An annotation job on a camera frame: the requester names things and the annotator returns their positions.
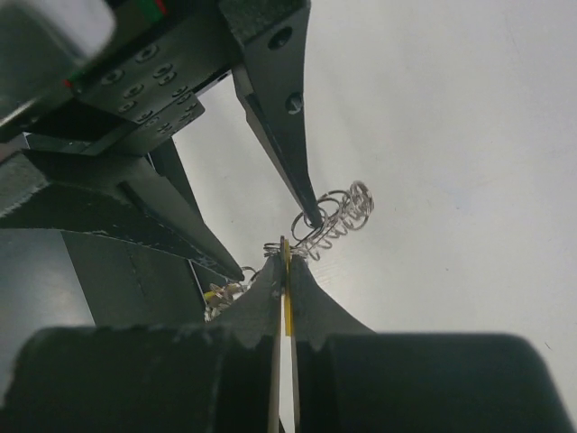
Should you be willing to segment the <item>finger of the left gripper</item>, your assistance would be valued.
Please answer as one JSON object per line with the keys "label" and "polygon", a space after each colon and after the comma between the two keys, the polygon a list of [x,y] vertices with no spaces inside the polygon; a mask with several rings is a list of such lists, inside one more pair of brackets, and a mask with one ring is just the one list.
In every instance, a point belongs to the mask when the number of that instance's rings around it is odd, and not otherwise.
{"label": "finger of the left gripper", "polygon": [[322,225],[308,174],[304,66],[308,1],[233,1],[233,67],[246,120],[312,227]]}

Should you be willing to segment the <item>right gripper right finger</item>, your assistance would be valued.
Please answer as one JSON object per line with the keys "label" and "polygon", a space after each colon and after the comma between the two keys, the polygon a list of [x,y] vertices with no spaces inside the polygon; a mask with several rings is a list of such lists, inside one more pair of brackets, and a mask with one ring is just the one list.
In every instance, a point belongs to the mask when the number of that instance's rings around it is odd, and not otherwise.
{"label": "right gripper right finger", "polygon": [[294,258],[295,427],[299,432],[571,432],[539,353],[492,333],[378,333]]}

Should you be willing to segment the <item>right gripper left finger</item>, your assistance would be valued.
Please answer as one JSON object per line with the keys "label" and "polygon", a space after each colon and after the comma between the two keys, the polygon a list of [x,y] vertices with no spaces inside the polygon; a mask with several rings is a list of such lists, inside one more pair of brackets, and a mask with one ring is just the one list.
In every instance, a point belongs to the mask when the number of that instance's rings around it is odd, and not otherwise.
{"label": "right gripper left finger", "polygon": [[276,432],[286,263],[205,324],[48,327],[14,363],[4,432]]}

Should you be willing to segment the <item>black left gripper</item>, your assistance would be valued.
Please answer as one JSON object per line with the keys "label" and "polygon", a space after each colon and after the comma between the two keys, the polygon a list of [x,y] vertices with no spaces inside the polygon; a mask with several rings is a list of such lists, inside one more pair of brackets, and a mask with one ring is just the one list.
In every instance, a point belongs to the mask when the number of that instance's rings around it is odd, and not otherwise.
{"label": "black left gripper", "polygon": [[188,192],[145,160],[233,77],[232,2],[113,2],[121,37],[110,52],[26,126],[31,149],[2,149],[1,226],[106,237],[242,279]]}

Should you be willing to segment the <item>large metal keyring with rings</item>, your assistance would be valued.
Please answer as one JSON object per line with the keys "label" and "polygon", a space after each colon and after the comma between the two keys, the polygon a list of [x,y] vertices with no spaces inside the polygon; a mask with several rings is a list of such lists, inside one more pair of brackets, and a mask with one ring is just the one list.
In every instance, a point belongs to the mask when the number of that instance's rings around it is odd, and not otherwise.
{"label": "large metal keyring with rings", "polygon": [[[322,252],[331,249],[334,242],[352,232],[362,230],[369,221],[374,209],[374,200],[369,188],[360,180],[354,181],[348,189],[333,189],[326,192],[316,201],[321,213],[321,226],[314,228],[309,219],[302,213],[298,214],[290,226],[291,253],[306,260],[319,261]],[[246,293],[261,273],[250,266],[242,267],[244,273],[251,276],[242,281],[227,281],[242,286],[243,292],[235,296],[238,300]],[[216,309],[206,305],[204,319],[210,322],[216,319],[222,312],[231,307],[221,304]]]}

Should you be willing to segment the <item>yellow key tag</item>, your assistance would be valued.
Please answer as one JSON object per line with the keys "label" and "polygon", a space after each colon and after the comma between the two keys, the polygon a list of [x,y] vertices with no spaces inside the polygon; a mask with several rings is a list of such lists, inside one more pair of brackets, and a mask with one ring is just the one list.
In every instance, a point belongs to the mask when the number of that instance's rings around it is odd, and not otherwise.
{"label": "yellow key tag", "polygon": [[204,299],[209,308],[216,309],[221,304],[232,304],[235,301],[235,296],[242,292],[242,286],[237,283],[229,283],[224,286],[211,283],[209,291],[204,294]]}

